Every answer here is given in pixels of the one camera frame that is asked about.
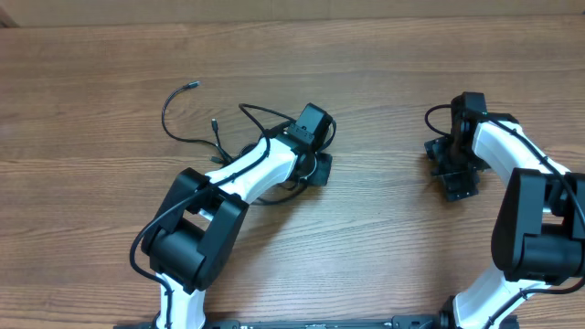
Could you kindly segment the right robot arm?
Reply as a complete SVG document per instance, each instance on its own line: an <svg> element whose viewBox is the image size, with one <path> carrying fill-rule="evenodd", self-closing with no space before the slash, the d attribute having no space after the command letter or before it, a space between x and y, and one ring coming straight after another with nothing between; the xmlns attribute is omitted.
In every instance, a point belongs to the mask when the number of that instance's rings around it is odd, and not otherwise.
<svg viewBox="0 0 585 329"><path fill-rule="evenodd" d="M550 159L513 115L488 111L482 93L466 91L445 107L450 131L424 147L447 200L477 195L487 169L505 194L490 267L421 321L429 328L517 328L513 312L532 296L584 287L584 176Z"/></svg>

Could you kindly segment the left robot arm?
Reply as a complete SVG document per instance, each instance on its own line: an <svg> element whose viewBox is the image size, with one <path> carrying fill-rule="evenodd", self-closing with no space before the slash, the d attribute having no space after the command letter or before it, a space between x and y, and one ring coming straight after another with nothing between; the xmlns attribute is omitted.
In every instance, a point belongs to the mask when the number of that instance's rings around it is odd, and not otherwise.
<svg viewBox="0 0 585 329"><path fill-rule="evenodd" d="M259 196L295 181L323 186L332 158L333 117L309 103L298 119L261 129L248 152L216 171L192 168L176 178L154 219L131 246L149 259L150 270L133 269L161 287L161 310L154 328L201 328L206 289L225 267L243 220Z"/></svg>

